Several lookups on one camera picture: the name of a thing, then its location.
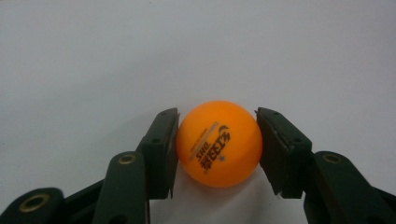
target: star mark on ball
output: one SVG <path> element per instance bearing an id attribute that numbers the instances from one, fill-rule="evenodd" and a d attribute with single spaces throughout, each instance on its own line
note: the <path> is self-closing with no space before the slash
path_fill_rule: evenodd
<path id="1" fill-rule="evenodd" d="M 225 161 L 225 157 L 222 156 L 222 155 L 220 155 L 220 156 L 219 156 L 219 161 Z"/>

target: ball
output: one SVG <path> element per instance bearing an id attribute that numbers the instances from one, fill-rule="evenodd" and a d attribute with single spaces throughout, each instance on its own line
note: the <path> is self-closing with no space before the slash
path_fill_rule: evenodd
<path id="1" fill-rule="evenodd" d="M 262 155 L 262 133 L 240 105 L 211 101 L 195 107 L 177 131 L 177 155 L 198 182 L 216 188 L 244 181 Z"/>

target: orange ping pong ball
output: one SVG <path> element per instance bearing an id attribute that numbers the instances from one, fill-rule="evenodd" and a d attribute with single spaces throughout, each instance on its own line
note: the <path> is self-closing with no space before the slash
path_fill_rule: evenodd
<path id="1" fill-rule="evenodd" d="M 262 133 L 240 105 L 211 101 L 198 105 L 177 131 L 177 155 L 198 182 L 224 188 L 244 181 L 262 155 Z"/>

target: orange ball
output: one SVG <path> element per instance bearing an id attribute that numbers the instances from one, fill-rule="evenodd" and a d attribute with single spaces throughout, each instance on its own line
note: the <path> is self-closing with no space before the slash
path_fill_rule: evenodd
<path id="1" fill-rule="evenodd" d="M 184 170 L 210 187 L 245 180 L 260 161 L 262 133 L 240 105 L 211 101 L 198 105 L 177 131 L 177 155 Z"/>

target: black logo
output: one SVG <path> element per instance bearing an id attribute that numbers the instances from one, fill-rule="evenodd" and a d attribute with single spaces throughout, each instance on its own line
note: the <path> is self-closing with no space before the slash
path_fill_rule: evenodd
<path id="1" fill-rule="evenodd" d="M 219 136 L 216 141 L 212 144 L 209 144 L 205 141 L 201 149 L 196 154 L 195 157 L 198 159 L 198 162 L 200 162 L 201 167 L 205 170 L 205 172 L 212 168 L 213 162 L 218 158 L 218 155 L 231 140 L 231 135 L 229 132 L 227 132 L 228 129 L 229 128 L 225 125 L 219 127 Z"/>

